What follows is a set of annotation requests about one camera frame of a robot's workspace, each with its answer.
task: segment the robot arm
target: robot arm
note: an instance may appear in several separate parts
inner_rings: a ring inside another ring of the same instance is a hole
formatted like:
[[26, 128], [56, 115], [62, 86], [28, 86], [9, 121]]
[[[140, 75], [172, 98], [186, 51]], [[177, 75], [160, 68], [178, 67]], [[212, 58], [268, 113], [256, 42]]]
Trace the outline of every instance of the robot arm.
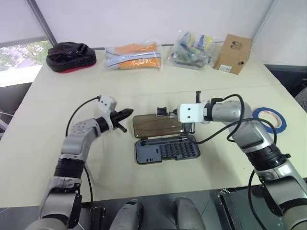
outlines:
[[[182, 123], [220, 121], [225, 125], [238, 121], [240, 102], [217, 103], [221, 101], [182, 104], [178, 108], [178, 119]], [[250, 106], [244, 105], [244, 118], [252, 118]], [[286, 229], [307, 229], [307, 185], [288, 160], [290, 155], [280, 152], [260, 121], [243, 122], [232, 137], [282, 213]]]
[[39, 220], [26, 230], [66, 230], [74, 228], [79, 221], [82, 195], [81, 175], [92, 142], [107, 130], [127, 130], [119, 121], [127, 118], [132, 109], [116, 112], [116, 101], [108, 96], [99, 99], [102, 117], [75, 124], [65, 138], [61, 155], [53, 177], [39, 208]]

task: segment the white table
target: white table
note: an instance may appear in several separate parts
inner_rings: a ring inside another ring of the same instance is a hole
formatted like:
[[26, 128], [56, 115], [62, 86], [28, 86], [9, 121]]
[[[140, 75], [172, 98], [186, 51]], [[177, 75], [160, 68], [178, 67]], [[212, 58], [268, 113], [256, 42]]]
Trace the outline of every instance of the white table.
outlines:
[[[250, 69], [257, 72], [261, 84], [252, 81]], [[126, 134], [119, 130], [106, 132], [91, 147], [87, 164], [94, 179], [95, 200], [247, 185], [252, 166], [236, 144], [226, 141], [227, 131], [200, 145], [201, 156], [197, 159], [152, 165], [135, 162], [133, 116], [154, 113], [156, 107], [173, 110], [181, 103], [194, 102], [198, 89], [202, 90], [202, 99], [239, 93], [252, 109], [270, 107], [279, 111], [287, 121], [287, 129], [278, 135], [278, 147], [282, 153], [290, 153], [298, 172], [307, 176], [306, 113], [253, 55], [238, 76], [213, 69], [197, 72], [166, 66], [162, 71], [133, 73], [102, 71], [99, 63], [66, 75], [42, 68], [0, 142], [0, 207], [39, 204], [54, 173], [71, 113], [101, 92], [117, 99], [117, 110], [133, 108], [134, 113], [122, 122], [129, 130]], [[191, 84], [187, 73], [194, 80]], [[169, 88], [161, 83], [161, 75]], [[186, 89], [171, 81], [183, 81]], [[121, 87], [111, 94], [115, 82]], [[77, 113], [72, 123], [98, 116], [97, 103], [92, 102]], [[222, 127], [221, 123], [197, 124], [196, 138], [203, 139]], [[89, 201], [88, 183], [84, 175], [82, 179], [83, 201]]]

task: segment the cardboard box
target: cardboard box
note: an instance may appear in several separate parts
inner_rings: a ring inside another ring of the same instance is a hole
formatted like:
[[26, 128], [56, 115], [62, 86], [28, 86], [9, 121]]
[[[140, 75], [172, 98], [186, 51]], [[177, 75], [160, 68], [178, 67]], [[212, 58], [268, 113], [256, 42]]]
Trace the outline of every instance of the cardboard box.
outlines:
[[251, 39], [228, 34], [214, 69], [239, 74], [250, 53]]

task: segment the painter's tape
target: painter's tape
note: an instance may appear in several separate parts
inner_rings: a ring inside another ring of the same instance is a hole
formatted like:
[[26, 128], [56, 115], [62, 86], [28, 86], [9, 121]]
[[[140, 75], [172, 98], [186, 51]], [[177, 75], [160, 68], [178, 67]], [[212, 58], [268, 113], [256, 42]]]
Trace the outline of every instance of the painter's tape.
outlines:
[[[276, 133], [281, 133], [286, 129], [286, 127], [287, 127], [286, 120], [284, 119], [284, 117], [279, 112], [277, 112], [276, 110], [270, 109], [270, 108], [263, 107], [263, 108], [256, 109], [253, 112], [253, 117], [259, 118], [259, 113], [261, 113], [261, 112], [271, 114], [272, 116], [274, 116], [276, 118], [276, 120], [278, 122], [278, 126], [275, 128]], [[267, 130], [267, 132], [273, 133], [273, 130], [270, 126], [267, 126], [265, 124], [263, 124], [263, 126]]]

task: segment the clear plastic package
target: clear plastic package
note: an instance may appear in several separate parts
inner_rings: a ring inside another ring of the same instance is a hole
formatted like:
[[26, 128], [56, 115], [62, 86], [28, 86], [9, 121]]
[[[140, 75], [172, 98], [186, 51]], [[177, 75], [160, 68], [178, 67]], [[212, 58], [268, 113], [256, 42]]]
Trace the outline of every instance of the clear plastic package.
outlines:
[[179, 38], [168, 57], [171, 65], [189, 69], [202, 69], [206, 65], [214, 65], [213, 37], [183, 31], [179, 33]]
[[107, 47], [108, 69], [161, 68], [162, 57], [160, 46], [153, 41], [143, 44], [132, 43], [125, 46]]

